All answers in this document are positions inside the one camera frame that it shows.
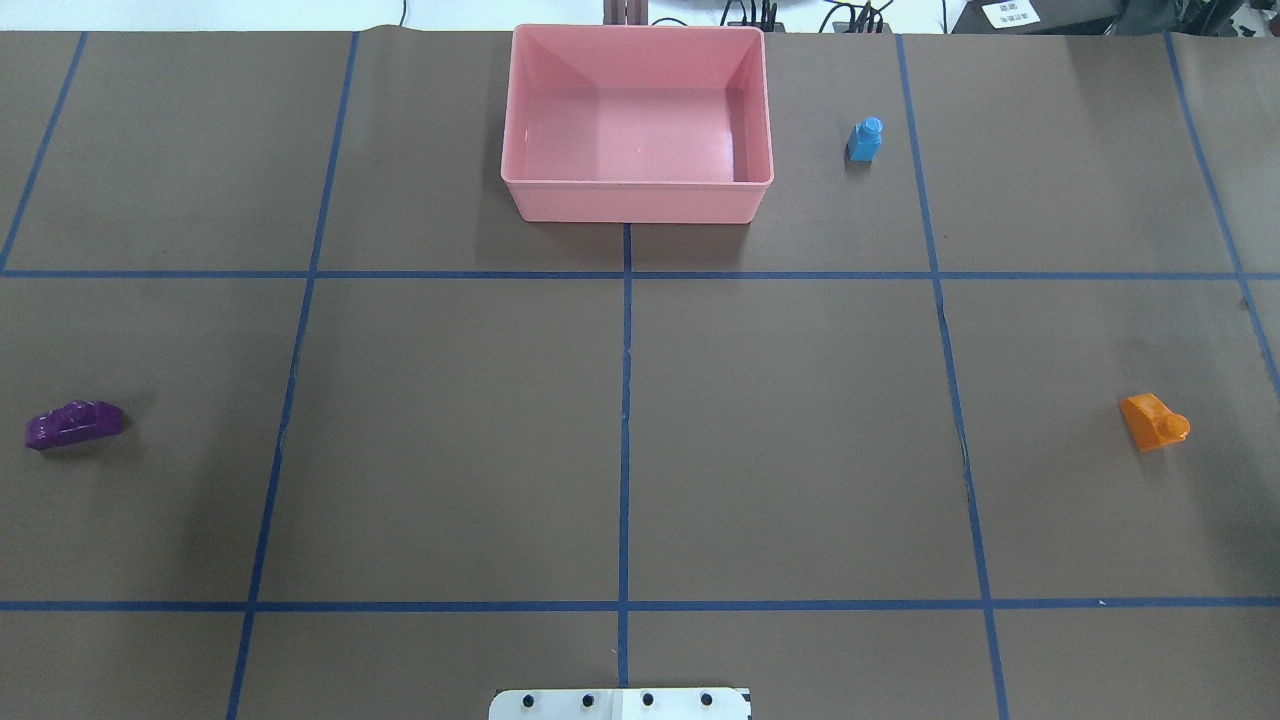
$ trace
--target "orange plastic piece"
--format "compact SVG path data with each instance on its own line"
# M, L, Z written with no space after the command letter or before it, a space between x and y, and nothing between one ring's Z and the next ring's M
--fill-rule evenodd
M1183 442L1192 432L1192 424L1187 418L1170 410L1149 392L1120 401L1120 413L1129 424L1134 445L1143 452Z

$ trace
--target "white plastic part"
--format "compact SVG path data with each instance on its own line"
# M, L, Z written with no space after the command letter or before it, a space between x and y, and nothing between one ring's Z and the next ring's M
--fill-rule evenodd
M489 703L489 720L750 720L750 717L751 691L741 688L503 691Z

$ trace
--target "blue bottle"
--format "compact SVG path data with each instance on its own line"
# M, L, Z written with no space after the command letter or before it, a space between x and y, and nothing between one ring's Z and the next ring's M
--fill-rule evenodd
M849 136L849 143L845 145L845 152L847 152L849 159L854 163L870 163L874 160L876 152L879 151L881 132L883 131L884 123L879 118L867 118L858 123L858 127Z

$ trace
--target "pink plastic container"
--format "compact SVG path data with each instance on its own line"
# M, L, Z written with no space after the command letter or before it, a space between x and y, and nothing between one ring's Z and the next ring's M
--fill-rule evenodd
M526 220L751 222L773 182L764 33L517 27L502 179Z

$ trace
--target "purple toy car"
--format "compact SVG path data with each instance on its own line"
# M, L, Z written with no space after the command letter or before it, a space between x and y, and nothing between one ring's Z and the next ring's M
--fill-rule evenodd
M118 436L123 429L124 414L119 407L101 400L84 402L73 400L47 415L32 418L27 423L27 447L49 450Z

